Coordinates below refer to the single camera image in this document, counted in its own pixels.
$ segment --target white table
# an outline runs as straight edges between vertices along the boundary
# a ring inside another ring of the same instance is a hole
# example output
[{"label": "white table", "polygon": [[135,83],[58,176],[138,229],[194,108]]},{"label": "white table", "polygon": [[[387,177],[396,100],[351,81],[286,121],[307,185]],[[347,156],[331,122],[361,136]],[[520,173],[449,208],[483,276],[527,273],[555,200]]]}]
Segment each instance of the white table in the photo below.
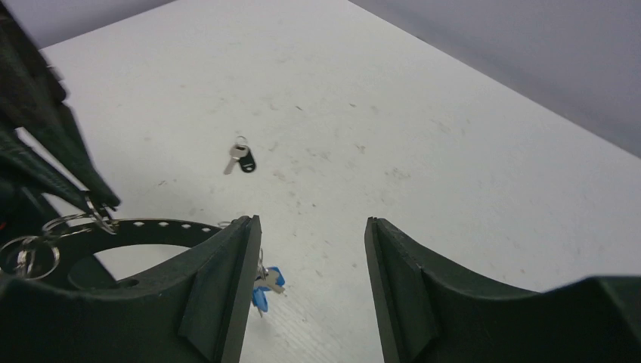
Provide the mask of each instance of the white table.
[{"label": "white table", "polygon": [[[532,290],[641,273],[641,160],[347,1],[179,0],[45,53],[118,217],[261,216],[287,292],[243,362],[382,361],[368,216]],[[258,169],[223,175],[237,135]]]}]

